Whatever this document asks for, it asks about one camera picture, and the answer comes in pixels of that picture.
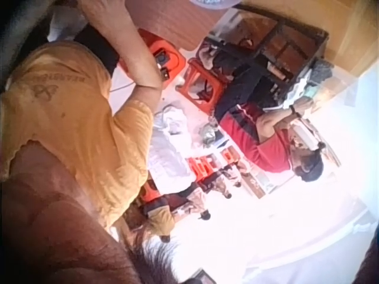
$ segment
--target red shirt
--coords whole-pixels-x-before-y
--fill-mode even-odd
[[[256,119],[264,112],[255,104],[246,104],[227,112],[220,126],[232,138],[241,152],[262,170],[281,173],[290,170],[290,139],[287,130],[278,130],[263,143],[259,143]]]

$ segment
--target bracelet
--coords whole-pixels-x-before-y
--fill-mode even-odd
[[[297,118],[301,118],[301,114],[299,114],[293,105],[290,105],[290,109],[292,111],[292,114],[295,114]]]

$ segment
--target black hair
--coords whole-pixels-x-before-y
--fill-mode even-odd
[[[204,212],[200,214],[200,218],[205,221],[208,221],[211,218],[211,214],[209,213],[208,210],[205,210]]]
[[[146,229],[141,230],[133,244],[126,243],[126,251],[133,263],[136,276],[141,284],[201,284],[190,278],[179,282],[172,269],[172,250],[175,245],[155,245],[145,240]]]
[[[160,235],[159,238],[163,243],[169,243],[171,241],[171,237],[169,235]]]
[[[324,171],[324,163],[321,151],[326,147],[325,143],[319,142],[318,148],[311,155],[301,158],[302,167],[296,168],[296,173],[305,182],[314,182],[321,177]]]

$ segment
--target dark jeans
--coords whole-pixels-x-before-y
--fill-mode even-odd
[[[47,41],[50,23],[41,22],[28,36],[23,44],[14,66],[19,65],[33,50]],[[111,44],[91,25],[85,28],[74,38],[74,41],[83,44],[96,55],[112,76],[117,66],[119,55]]]

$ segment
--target white fabric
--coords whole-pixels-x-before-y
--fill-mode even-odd
[[[178,193],[195,181],[185,160],[191,156],[191,144],[181,109],[168,105],[155,115],[147,168],[161,194]]]

